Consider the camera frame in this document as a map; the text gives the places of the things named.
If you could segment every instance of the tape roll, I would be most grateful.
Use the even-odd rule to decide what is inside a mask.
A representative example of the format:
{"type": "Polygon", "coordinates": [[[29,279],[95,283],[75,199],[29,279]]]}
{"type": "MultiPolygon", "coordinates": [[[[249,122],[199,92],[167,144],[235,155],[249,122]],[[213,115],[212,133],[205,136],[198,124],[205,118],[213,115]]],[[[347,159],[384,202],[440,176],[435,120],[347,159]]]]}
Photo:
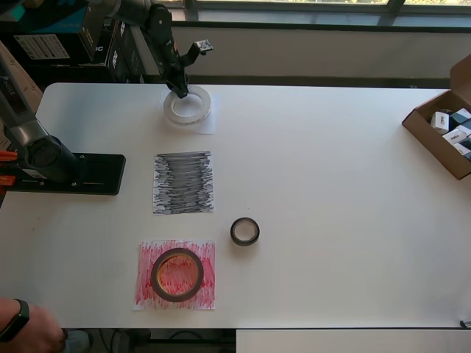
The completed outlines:
{"type": "Polygon", "coordinates": [[[168,302],[174,302],[174,303],[184,302],[185,300],[189,300],[190,298],[192,298],[198,292],[203,282],[203,275],[204,275],[203,264],[201,260],[199,259],[198,255],[196,255],[191,250],[184,249],[184,248],[170,249],[164,252],[161,256],[159,256],[159,258],[156,259],[154,265],[152,266],[152,272],[151,272],[152,288],[154,289],[154,291],[160,298],[168,302]],[[194,286],[188,292],[176,295],[176,294],[170,294],[169,292],[163,289],[162,283],[160,281],[160,270],[162,269],[162,266],[167,261],[177,256],[189,257],[196,265],[197,275],[196,275],[196,281],[194,283],[194,286]]]}
{"type": "Polygon", "coordinates": [[[239,246],[249,246],[257,242],[260,237],[260,228],[258,227],[257,222],[248,217],[243,217],[237,219],[230,228],[230,237],[233,242],[239,246]],[[242,240],[237,237],[237,227],[242,224],[250,224],[253,227],[253,236],[249,240],[242,240]]]}
{"type": "Polygon", "coordinates": [[[175,92],[170,92],[163,103],[163,112],[167,119],[176,125],[193,125],[204,121],[211,111],[211,97],[208,92],[199,86],[188,86],[188,92],[201,98],[203,108],[193,115],[178,115],[174,110],[175,103],[180,99],[175,92]]]}

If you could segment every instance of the person's arm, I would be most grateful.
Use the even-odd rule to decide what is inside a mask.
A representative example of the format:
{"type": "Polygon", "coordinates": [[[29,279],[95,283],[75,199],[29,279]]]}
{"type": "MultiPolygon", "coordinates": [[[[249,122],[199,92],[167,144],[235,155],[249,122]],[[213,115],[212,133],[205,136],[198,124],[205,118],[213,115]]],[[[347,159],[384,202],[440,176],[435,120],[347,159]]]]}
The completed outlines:
{"type": "MultiPolygon", "coordinates": [[[[0,331],[20,311],[16,300],[0,298],[0,331]]],[[[29,321],[10,342],[0,342],[0,353],[61,353],[65,335],[51,313],[29,305],[29,321]]]]}

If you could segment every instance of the open cardboard box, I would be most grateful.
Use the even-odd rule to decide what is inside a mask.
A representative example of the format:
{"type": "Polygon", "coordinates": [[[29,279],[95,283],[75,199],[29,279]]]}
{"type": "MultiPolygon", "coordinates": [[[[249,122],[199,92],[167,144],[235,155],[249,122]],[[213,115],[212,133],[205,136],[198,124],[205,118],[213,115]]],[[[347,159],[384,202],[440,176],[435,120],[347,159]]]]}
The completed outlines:
{"type": "Polygon", "coordinates": [[[451,68],[450,87],[449,91],[415,108],[403,125],[456,179],[463,179],[471,174],[471,161],[448,143],[430,121],[440,109],[456,112],[466,108],[471,112],[471,55],[451,68]]]}

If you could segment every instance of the clear tape roll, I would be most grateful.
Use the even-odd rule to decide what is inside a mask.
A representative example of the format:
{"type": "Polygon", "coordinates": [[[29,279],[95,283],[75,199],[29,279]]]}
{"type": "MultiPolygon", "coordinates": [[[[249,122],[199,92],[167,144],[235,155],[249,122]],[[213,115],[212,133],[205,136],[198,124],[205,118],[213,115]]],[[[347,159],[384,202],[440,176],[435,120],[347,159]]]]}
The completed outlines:
{"type": "Polygon", "coordinates": [[[178,96],[175,92],[170,92],[168,96],[165,98],[163,103],[163,112],[167,119],[169,119],[172,123],[180,126],[188,126],[198,124],[204,121],[210,111],[211,111],[211,97],[208,92],[203,90],[199,86],[188,86],[188,92],[190,94],[194,94],[198,96],[202,100],[203,108],[200,112],[193,115],[178,115],[174,110],[175,103],[178,101],[178,96]]]}

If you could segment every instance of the small tape roll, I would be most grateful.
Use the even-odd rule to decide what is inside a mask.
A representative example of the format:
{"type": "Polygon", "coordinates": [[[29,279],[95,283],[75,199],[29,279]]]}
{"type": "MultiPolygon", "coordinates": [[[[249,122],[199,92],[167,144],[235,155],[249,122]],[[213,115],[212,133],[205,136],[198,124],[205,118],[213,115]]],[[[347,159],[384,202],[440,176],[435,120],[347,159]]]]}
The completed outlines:
{"type": "Polygon", "coordinates": [[[249,246],[256,243],[256,241],[260,237],[260,228],[258,227],[257,222],[255,222],[251,218],[248,218],[248,217],[239,218],[233,223],[233,225],[230,228],[230,237],[232,238],[233,242],[239,246],[249,246]],[[236,234],[237,227],[244,223],[248,223],[253,227],[254,235],[249,240],[242,240],[238,238],[236,234]]]}

